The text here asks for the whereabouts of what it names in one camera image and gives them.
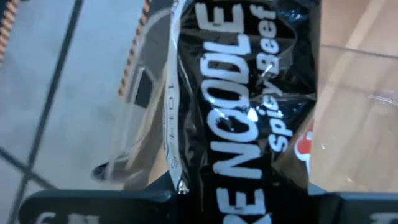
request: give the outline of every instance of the tile floor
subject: tile floor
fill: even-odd
[[[0,186],[5,189],[0,193],[0,223],[15,223],[9,214],[21,193],[20,183],[74,2],[34,0],[18,8],[0,69]],[[84,1],[33,178],[22,198],[48,187],[107,187],[91,180],[90,173],[111,155],[118,85],[143,4]]]

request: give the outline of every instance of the orange striped edge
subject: orange striped edge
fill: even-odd
[[[12,25],[15,21],[17,14],[19,0],[8,0],[6,2],[6,9],[3,12],[0,21],[0,66],[2,65],[4,54],[6,53],[8,40],[10,39],[10,33]]]
[[[131,70],[131,66],[132,66],[132,61],[134,58],[134,49],[137,46],[137,43],[139,42],[140,38],[141,38],[141,31],[145,25],[145,22],[147,20],[147,15],[150,9],[150,2],[152,2],[152,0],[145,0],[144,1],[144,7],[142,8],[142,14],[141,14],[141,18],[139,19],[139,23],[136,29],[136,35],[134,36],[134,39],[132,40],[132,45],[129,51],[129,57],[127,58],[127,62],[126,62],[126,66],[124,67],[124,73],[123,73],[123,77],[121,80],[121,83],[119,85],[119,96],[124,96],[125,92],[126,92],[126,88],[127,88],[127,79],[129,77],[129,72]]]

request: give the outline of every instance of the crinkled plastic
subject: crinkled plastic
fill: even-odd
[[[308,165],[292,155],[305,154],[295,145],[311,133],[311,123],[301,125],[316,101],[318,7],[294,0],[174,5],[165,155],[176,191],[192,197],[201,218],[285,223],[308,213]]]

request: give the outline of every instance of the red logo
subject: red logo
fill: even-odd
[[[310,174],[310,158],[311,158],[311,144],[313,133],[313,120],[311,120],[305,131],[298,137],[294,146],[294,153],[297,158],[305,162],[307,172]]]

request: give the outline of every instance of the wooden floor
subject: wooden floor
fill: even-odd
[[[398,192],[398,1],[324,0],[322,10],[310,180]]]

